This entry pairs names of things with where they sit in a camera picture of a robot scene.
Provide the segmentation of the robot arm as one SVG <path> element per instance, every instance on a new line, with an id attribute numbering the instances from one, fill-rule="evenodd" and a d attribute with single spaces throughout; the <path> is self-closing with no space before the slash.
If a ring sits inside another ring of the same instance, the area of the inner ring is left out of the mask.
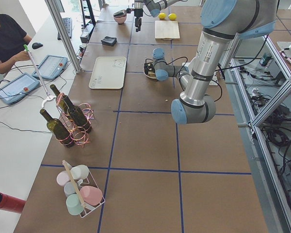
<path id="1" fill-rule="evenodd" d="M 139 30 L 142 25 L 143 8 L 144 6 L 149 10 L 152 17 L 157 17 L 161 10 L 166 9 L 179 0 L 134 0 L 134 16 L 135 27 Z"/>
<path id="2" fill-rule="evenodd" d="M 241 39 L 260 37 L 275 28 L 277 0 L 208 0 L 201 11 L 203 26 L 191 69 L 166 63 L 164 50 L 153 50 L 157 80 L 176 77 L 183 92 L 171 103 L 177 124 L 204 123 L 216 112 L 213 98 L 206 94 L 227 44 L 238 35 Z"/>

